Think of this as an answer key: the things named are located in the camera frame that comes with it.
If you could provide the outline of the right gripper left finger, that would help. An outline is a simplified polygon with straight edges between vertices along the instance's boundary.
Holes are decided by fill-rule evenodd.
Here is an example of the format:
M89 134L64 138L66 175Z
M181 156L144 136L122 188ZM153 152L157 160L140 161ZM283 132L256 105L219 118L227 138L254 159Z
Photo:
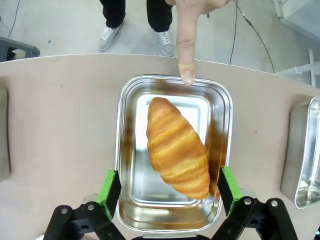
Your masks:
M94 201L82 203L76 209L69 205L54 209L43 238L81 240L85 234L95 233L100 240L124 240L112 223L121 189L118 171L109 170Z

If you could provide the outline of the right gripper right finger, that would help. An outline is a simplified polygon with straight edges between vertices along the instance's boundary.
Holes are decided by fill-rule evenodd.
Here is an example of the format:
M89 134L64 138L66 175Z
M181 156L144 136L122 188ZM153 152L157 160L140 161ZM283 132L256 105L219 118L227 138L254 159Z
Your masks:
M244 196L232 170L219 170L217 187L227 218L213 235L213 240L237 240L244 229L255 229L262 240L296 240L297 234L284 202L270 198L261 202Z

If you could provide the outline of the person's bare hand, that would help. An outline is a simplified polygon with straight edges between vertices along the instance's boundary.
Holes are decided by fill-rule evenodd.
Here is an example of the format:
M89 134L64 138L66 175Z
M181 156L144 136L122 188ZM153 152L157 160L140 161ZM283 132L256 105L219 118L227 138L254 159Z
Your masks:
M220 9L229 1L167 0L166 3L176 6L178 69L183 83L190 86L195 81L195 46L199 16Z

